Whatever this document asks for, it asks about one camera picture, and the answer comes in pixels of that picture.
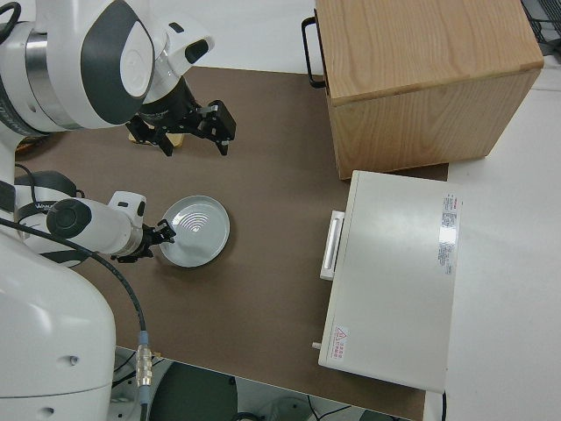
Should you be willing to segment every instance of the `brown table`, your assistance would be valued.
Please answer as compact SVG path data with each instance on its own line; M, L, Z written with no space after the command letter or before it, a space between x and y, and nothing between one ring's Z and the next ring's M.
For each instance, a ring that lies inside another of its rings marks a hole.
M330 283L319 279L330 213L344 210L349 191L337 177L324 93L305 75L195 68L188 81L199 102L220 98L237 120L225 158L193 137L167 158L133 145L119 127L59 135L22 161L61 171L101 202L120 189L146 195L149 225L185 196L224 205L231 236L210 264L178 268L156 248L154 259L118 265L142 303L154 351L421 419L423 391L320 367L311 348L321 340L330 296ZM446 167L413 174L443 179ZM136 347L136 315L120 284L95 262L77 270L113 309L117 343Z

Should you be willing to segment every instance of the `warning label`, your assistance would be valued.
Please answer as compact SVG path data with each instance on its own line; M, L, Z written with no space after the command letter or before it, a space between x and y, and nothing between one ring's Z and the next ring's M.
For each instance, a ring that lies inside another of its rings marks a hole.
M447 275L454 271L457 236L458 198L449 194L444 198L438 238L438 263Z
M343 326L333 326L331 338L330 357L332 360L342 361L344 359L344 350L346 348L347 339L349 338L349 329Z

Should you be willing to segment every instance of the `wooden block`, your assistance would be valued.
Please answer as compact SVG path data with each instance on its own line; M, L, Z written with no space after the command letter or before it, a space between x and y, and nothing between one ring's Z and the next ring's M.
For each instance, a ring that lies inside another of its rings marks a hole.
M172 134L168 134L167 138L169 139L170 142L172 142L172 145L174 145L174 147L181 147L181 145L183 145L183 138L185 137L185 134L183 133L172 133ZM132 137L132 135L129 133L129 140L131 142L135 142L136 140Z
M539 70L329 105L341 179L489 154Z
M341 178L487 155L543 57L519 0L316 0Z

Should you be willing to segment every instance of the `metal handle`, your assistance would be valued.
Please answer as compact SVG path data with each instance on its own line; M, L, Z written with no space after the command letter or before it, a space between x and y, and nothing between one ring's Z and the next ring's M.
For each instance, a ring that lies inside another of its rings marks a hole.
M302 21L302 41L304 43L304 55L306 56L306 68L308 69L308 80L312 88L325 88L325 81L317 81L312 76L312 66L309 62L309 50L308 50L308 39L306 38L306 27L310 25L316 25L316 17L305 18Z
M325 253L323 254L322 271L320 278L326 281L333 281L335 276L335 263L337 252L339 251L339 241L343 230L344 212L334 210L331 213L330 230L325 242Z

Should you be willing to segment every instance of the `wooden drawer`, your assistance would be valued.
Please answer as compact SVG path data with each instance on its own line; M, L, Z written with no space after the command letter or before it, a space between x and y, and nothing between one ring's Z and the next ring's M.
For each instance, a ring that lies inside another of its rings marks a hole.
M543 57L518 0L316 0L337 167L489 154Z

